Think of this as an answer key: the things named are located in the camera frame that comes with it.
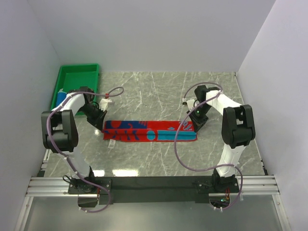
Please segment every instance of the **green tray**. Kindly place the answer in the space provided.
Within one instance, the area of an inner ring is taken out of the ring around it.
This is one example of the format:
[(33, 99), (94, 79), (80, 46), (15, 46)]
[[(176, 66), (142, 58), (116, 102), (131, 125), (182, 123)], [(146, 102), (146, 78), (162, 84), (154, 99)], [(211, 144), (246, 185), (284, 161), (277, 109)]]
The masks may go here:
[(61, 66), (53, 94), (51, 110), (56, 107), (57, 94), (60, 89), (63, 89), (64, 92), (68, 92), (69, 90), (77, 90), (80, 87), (87, 86), (94, 92), (97, 92), (99, 69), (100, 66), (98, 64)]

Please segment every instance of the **gray wall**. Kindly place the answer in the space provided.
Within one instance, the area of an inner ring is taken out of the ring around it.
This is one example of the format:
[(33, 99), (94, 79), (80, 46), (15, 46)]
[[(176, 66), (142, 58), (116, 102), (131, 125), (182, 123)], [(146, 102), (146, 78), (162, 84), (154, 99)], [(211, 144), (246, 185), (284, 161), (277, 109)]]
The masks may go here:
[(238, 71), (274, 0), (28, 0), (64, 64)]
[(26, 0), (0, 1), (0, 230), (13, 230), (44, 157), (40, 113), (59, 59)]
[(238, 73), (261, 155), (295, 231), (308, 228), (307, 8), (306, 0), (276, 0)]

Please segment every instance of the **purple cable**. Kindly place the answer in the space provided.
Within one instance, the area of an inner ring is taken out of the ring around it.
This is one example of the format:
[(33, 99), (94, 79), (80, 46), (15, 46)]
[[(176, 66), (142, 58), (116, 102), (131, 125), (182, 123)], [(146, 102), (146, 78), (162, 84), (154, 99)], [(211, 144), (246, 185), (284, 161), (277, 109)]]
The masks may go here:
[(213, 84), (213, 85), (216, 85), (216, 86), (218, 86), (219, 91), (218, 91), (217, 95), (215, 95), (214, 97), (212, 97), (212, 98), (210, 98), (210, 99), (208, 99), (208, 100), (203, 101), (202, 103), (198, 104), (198, 105), (195, 106), (193, 109), (191, 109), (190, 112), (186, 115), (186, 117), (182, 120), (182, 122), (180, 123), (180, 125), (179, 125), (179, 127), (178, 127), (177, 132), (175, 133), (175, 138), (174, 138), (174, 153), (175, 153), (175, 156), (176, 156), (177, 160), (179, 161), (179, 163), (180, 163), (183, 167), (187, 168), (187, 169), (190, 170), (190, 171), (194, 171), (194, 172), (205, 172), (205, 171), (213, 170), (213, 169), (218, 168), (218, 167), (227, 167), (227, 166), (230, 166), (230, 167), (235, 168), (235, 169), (240, 173), (240, 175), (241, 175), (241, 185), (240, 185), (239, 193), (237, 194), (236, 198), (232, 201), (232, 203), (229, 204), (229, 206), (223, 208), (223, 210), (224, 210), (224, 209), (227, 209), (227, 208), (230, 208), (231, 206), (233, 206), (233, 205), (235, 204), (235, 202), (239, 199), (240, 195), (241, 195), (242, 188), (243, 188), (243, 174), (242, 174), (242, 172), (240, 171), (240, 169), (239, 169), (237, 166), (233, 165), (233, 164), (223, 164), (223, 165), (216, 165), (216, 166), (213, 166), (213, 167), (208, 167), (208, 168), (203, 168), (203, 169), (195, 169), (195, 168), (188, 167), (187, 165), (185, 165), (185, 164), (183, 163), (183, 161), (181, 161), (181, 159), (180, 159), (180, 157), (179, 157), (179, 154), (178, 154), (178, 151), (177, 151), (177, 141), (178, 141), (179, 131), (180, 131), (181, 127), (183, 126), (184, 122), (185, 122), (185, 121), (187, 120), (187, 118), (189, 117), (189, 115), (190, 115), (191, 113), (193, 113), (193, 111), (195, 111), (198, 107), (200, 107), (200, 106), (206, 104), (207, 102), (209, 102), (209, 101), (211, 101), (211, 100), (213, 100), (213, 99), (215, 99), (215, 98), (218, 98), (218, 96), (219, 96), (219, 95), (222, 93), (222, 91), (223, 91), (222, 86), (219, 85), (219, 84), (217, 84), (217, 83), (212, 83), (212, 82), (201, 82), (201, 83), (197, 83), (197, 84), (192, 85), (192, 86), (186, 91), (186, 93), (184, 94), (184, 98), (186, 98), (187, 93), (188, 93), (193, 87), (195, 87), (195, 86), (197, 86), (197, 85), (200, 85), (200, 84)]
[[(110, 93), (113, 92), (113, 91), (116, 90), (116, 89), (122, 89), (122, 91), (121, 91), (120, 93), (115, 94), (115, 95), (110, 95)], [(50, 120), (51, 120), (51, 117), (52, 117), (56, 112), (58, 112), (59, 110), (61, 110), (61, 109), (63, 108), (63, 106), (64, 106), (65, 104), (67, 104), (67, 102), (68, 102), (73, 96), (75, 96), (75, 95), (78, 95), (78, 94), (89, 94), (89, 95), (96, 95), (96, 96), (102, 96), (102, 97), (115, 97), (115, 96), (118, 96), (118, 95), (122, 94), (123, 92), (124, 92), (124, 88), (123, 88), (123, 87), (116, 87), (116, 88), (113, 88), (113, 89), (111, 89), (111, 90), (108, 92), (108, 94), (98, 94), (98, 93), (87, 92), (87, 91), (79, 91), (79, 92), (76, 92), (76, 93), (72, 94), (70, 97), (67, 97), (67, 98), (60, 104), (60, 106), (58, 106), (54, 111), (52, 111), (52, 112), (49, 114), (49, 116), (47, 117), (47, 124), (46, 124), (46, 126), (47, 126), (47, 133), (48, 133), (48, 136), (49, 136), (49, 138), (50, 138), (50, 141), (51, 141), (53, 147), (55, 148), (55, 150), (56, 150), (59, 154), (61, 154), (61, 155), (63, 155), (64, 157), (67, 158), (66, 160), (67, 160), (69, 166), (72, 168), (72, 170), (75, 172), (75, 174), (76, 174), (83, 182), (85, 182), (85, 183), (87, 183), (87, 184), (90, 184), (90, 185), (93, 185), (93, 186), (95, 186), (95, 187), (97, 187), (97, 188), (100, 188), (100, 189), (104, 190), (104, 191), (108, 194), (108, 202), (107, 202), (107, 204), (106, 204), (103, 208), (98, 209), (98, 210), (86, 210), (86, 209), (84, 209), (84, 208), (81, 208), (81, 210), (83, 210), (83, 211), (85, 211), (85, 212), (88, 212), (88, 213), (98, 213), (98, 212), (101, 212), (101, 211), (105, 210), (105, 209), (110, 205), (110, 203), (111, 203), (111, 194), (110, 194), (110, 192), (109, 192), (106, 188), (104, 188), (104, 187), (102, 187), (102, 186), (100, 186), (100, 185), (98, 185), (98, 184), (92, 183), (92, 182), (90, 182), (90, 181), (84, 179), (84, 178), (82, 177), (82, 175), (80, 175), (80, 174), (78, 173), (78, 171), (76, 170), (75, 166), (73, 165), (73, 163), (72, 163), (71, 160), (69, 159), (69, 156), (66, 155), (65, 153), (63, 153), (63, 152), (59, 149), (59, 147), (58, 147), (57, 144), (55, 143), (54, 139), (52, 138)]]

